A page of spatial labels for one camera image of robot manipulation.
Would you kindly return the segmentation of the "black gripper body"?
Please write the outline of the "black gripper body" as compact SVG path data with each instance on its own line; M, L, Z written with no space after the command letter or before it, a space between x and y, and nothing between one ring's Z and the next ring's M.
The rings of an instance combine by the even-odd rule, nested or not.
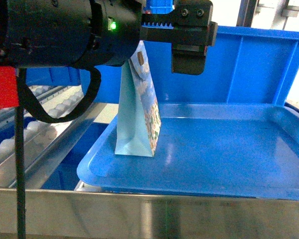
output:
M0 0L0 66L122 66L135 52L144 0Z

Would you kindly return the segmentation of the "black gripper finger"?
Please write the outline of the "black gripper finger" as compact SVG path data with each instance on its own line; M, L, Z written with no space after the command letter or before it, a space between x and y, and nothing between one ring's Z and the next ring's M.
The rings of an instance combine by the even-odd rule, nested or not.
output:
M214 46L218 24L212 21L210 0L180 0L173 15L171 71L200 75L205 68L208 47Z

